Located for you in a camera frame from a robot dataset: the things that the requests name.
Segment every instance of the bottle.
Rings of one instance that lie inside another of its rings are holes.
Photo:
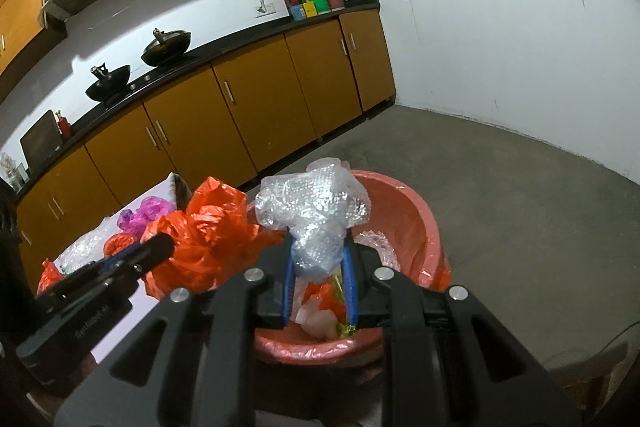
[[[58,128],[60,129],[60,134],[62,134],[62,139],[66,141],[74,135],[74,132],[71,130],[71,125],[68,123],[67,119],[62,116],[61,111],[56,111],[56,116],[58,117]]]

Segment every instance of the silver screw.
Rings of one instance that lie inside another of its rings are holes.
[[[464,286],[452,286],[449,288],[449,296],[454,301],[463,301],[469,296],[469,292]]]
[[[176,288],[169,294],[169,298],[173,302],[186,301],[189,298],[191,292],[187,288]]]
[[[381,266],[380,268],[376,268],[376,271],[373,272],[373,275],[376,276],[376,279],[379,279],[381,281],[388,281],[389,279],[393,279],[394,271],[387,266]]]
[[[264,277],[264,272],[260,268],[250,268],[244,272],[244,278],[249,282],[259,281]]]

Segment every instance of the gray floor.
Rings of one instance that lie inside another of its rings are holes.
[[[542,142],[400,106],[283,172],[323,156],[413,187],[433,210],[454,282],[558,382],[602,374],[636,345],[640,327],[592,358],[640,319],[635,183]]]

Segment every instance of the cabinet handle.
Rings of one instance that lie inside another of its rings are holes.
[[[64,216],[65,215],[65,211],[62,210],[62,207],[60,206],[60,203],[58,203],[58,200],[56,198],[51,198],[55,204],[55,206],[57,206],[58,210],[60,211],[60,215]]]
[[[154,147],[155,147],[156,149],[158,149],[158,150],[159,150],[160,148],[158,147],[158,144],[156,143],[156,139],[155,139],[155,138],[154,138],[154,136],[151,134],[151,131],[149,130],[149,127],[145,127],[145,129],[146,129],[146,133],[149,135],[149,139],[151,140],[151,143],[154,145]]]
[[[231,100],[231,103],[236,103],[236,100],[234,100],[234,96],[231,94],[231,88],[226,82],[225,82],[225,87],[226,87],[226,93],[229,95],[229,100]]]
[[[49,210],[51,211],[51,214],[54,215],[54,217],[56,218],[57,221],[60,221],[60,217],[58,216],[58,214],[56,214],[56,211],[53,210],[53,207],[51,206],[51,203],[47,203],[47,206],[49,207]]]
[[[160,125],[160,122],[158,120],[156,120],[156,127],[158,127],[158,132],[160,133],[160,136],[162,137],[162,139],[169,143],[169,140],[167,140],[166,134],[164,134],[164,129],[162,129],[162,126]]]

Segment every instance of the pink trash can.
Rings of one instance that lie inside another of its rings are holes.
[[[354,227],[382,232],[393,245],[401,272],[425,288],[444,290],[450,284],[449,263],[440,245],[438,226],[425,201],[407,185],[377,172],[353,171],[371,199],[371,217]],[[351,337],[318,342],[289,323],[282,331],[256,330],[257,356],[265,362],[343,367],[365,365],[382,356],[382,330],[361,330]]]

